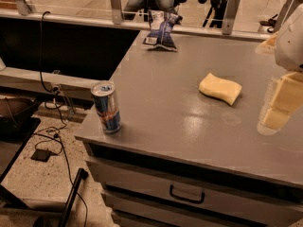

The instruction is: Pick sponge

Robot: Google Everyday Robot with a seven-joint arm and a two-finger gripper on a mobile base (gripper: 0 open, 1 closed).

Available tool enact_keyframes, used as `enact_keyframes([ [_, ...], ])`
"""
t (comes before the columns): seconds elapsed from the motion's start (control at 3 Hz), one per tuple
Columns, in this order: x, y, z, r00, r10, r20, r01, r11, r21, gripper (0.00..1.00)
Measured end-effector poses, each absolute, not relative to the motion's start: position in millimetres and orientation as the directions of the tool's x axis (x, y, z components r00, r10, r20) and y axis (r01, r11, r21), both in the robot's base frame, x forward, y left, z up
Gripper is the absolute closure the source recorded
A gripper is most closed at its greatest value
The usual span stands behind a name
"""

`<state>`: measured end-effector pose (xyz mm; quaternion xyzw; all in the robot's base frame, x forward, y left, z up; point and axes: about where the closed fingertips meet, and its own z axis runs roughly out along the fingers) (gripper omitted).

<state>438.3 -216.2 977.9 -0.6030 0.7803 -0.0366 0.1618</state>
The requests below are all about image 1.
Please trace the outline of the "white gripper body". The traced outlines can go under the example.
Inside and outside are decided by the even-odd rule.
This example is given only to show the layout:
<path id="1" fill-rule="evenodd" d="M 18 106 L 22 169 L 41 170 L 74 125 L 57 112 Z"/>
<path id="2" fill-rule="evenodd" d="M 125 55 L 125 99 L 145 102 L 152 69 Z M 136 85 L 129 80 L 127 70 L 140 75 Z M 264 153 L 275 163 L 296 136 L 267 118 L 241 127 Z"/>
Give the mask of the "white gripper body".
<path id="1" fill-rule="evenodd" d="M 303 72 L 303 4 L 281 26 L 275 47 L 276 64 L 286 70 Z"/>

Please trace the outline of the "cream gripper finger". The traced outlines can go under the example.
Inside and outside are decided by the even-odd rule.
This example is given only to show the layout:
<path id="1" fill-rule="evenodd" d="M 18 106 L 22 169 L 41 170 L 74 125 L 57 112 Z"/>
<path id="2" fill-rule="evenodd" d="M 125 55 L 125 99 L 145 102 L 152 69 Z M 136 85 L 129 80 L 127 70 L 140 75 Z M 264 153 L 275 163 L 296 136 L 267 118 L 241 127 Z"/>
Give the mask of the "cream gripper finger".
<path id="1" fill-rule="evenodd" d="M 280 131 L 292 114 L 303 106 L 303 74 L 289 72 L 268 84 L 257 130 L 263 135 Z"/>
<path id="2" fill-rule="evenodd" d="M 267 40 L 265 40 L 264 42 L 262 42 L 256 47 L 255 52 L 257 54 L 264 54 L 264 55 L 274 54 L 277 36 L 278 36 L 278 32 L 272 34 Z"/>

